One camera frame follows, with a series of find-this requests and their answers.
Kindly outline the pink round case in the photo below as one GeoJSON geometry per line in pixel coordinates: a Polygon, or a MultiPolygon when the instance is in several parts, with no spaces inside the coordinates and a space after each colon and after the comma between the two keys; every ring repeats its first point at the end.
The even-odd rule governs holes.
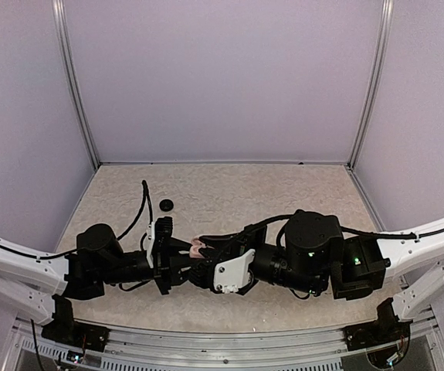
{"type": "Polygon", "coordinates": [[[205,259],[205,256],[202,254],[207,246],[201,242],[198,237],[195,237],[191,240],[191,247],[189,249],[189,257],[193,259],[205,259]]]}

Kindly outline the black earbud charging case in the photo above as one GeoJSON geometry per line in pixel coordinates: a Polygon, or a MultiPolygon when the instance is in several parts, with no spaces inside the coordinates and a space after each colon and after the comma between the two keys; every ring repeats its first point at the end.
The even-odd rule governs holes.
{"type": "Polygon", "coordinates": [[[171,212],[174,209],[175,205],[171,199],[163,199],[159,202],[159,209],[162,212],[171,212]]]}

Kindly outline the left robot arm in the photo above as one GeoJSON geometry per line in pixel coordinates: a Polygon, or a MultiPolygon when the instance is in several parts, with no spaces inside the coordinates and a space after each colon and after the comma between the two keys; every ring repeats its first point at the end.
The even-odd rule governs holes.
{"type": "Polygon", "coordinates": [[[160,218],[147,234],[146,250],[126,252],[113,229],[98,223],[76,237],[76,247],[48,254],[0,238],[0,300],[47,325],[65,343],[83,335],[82,325],[58,315],[58,300],[89,301],[107,285],[141,286],[153,281],[162,294],[183,284],[201,254],[197,246],[171,235],[171,218],[160,218]]]}

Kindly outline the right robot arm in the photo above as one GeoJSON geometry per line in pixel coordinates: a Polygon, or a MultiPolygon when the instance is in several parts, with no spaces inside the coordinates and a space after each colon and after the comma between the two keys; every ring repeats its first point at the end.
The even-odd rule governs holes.
{"type": "Polygon", "coordinates": [[[200,241],[202,258],[189,278],[217,294],[241,294],[265,281],[302,299],[331,290],[335,299],[352,301],[424,267],[414,284],[378,307],[369,327],[378,343],[444,292],[444,218],[410,231],[372,233],[342,226],[334,215],[299,209],[200,241]]]}

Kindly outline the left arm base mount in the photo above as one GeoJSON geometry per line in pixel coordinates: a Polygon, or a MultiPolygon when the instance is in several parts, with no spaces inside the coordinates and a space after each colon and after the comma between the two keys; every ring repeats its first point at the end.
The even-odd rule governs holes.
{"type": "Polygon", "coordinates": [[[75,322],[70,328],[50,323],[42,327],[42,337],[84,350],[103,352],[110,330],[99,325],[75,322]]]}

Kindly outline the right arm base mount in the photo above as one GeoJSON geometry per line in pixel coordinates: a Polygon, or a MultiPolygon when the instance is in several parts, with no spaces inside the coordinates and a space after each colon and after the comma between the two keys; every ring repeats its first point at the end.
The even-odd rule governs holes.
{"type": "Polygon", "coordinates": [[[390,325],[380,324],[378,320],[343,328],[348,351],[371,348],[390,342],[397,342],[410,336],[412,322],[396,322],[390,325]]]}

